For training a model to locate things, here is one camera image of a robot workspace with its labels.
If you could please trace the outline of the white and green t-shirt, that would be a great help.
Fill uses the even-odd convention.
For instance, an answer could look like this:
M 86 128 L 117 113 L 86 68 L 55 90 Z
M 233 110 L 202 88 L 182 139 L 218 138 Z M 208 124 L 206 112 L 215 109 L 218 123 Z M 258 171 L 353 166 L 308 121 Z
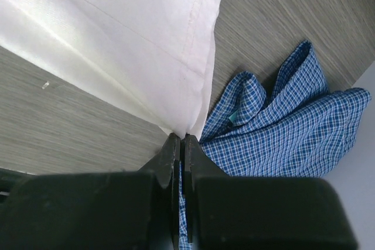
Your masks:
M 178 136 L 201 136 L 221 0 L 1 0 L 1 46 Z

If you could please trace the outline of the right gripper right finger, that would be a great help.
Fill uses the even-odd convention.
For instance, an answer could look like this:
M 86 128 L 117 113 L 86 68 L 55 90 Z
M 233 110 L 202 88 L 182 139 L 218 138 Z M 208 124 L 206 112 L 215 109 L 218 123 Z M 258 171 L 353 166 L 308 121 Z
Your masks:
M 183 140 L 182 193 L 193 249 L 357 249 L 338 194 L 313 177 L 229 176 Z

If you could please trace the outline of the blue plaid shirt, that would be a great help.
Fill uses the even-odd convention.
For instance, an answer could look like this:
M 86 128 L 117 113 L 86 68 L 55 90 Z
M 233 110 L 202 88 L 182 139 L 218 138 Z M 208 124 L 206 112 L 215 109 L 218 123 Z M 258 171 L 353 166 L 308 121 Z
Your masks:
M 314 48 L 302 42 L 283 62 L 271 94 L 247 71 L 227 85 L 208 117 L 202 151 L 229 176 L 313 177 L 351 150 L 371 94 L 331 92 Z M 188 242 L 180 201 L 180 249 Z

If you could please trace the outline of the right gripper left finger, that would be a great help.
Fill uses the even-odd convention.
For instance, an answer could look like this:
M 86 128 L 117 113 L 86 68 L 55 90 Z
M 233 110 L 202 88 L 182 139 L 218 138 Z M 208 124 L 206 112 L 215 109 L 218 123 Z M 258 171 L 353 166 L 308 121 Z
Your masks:
M 136 172 L 1 170 L 2 249 L 178 249 L 181 140 Z

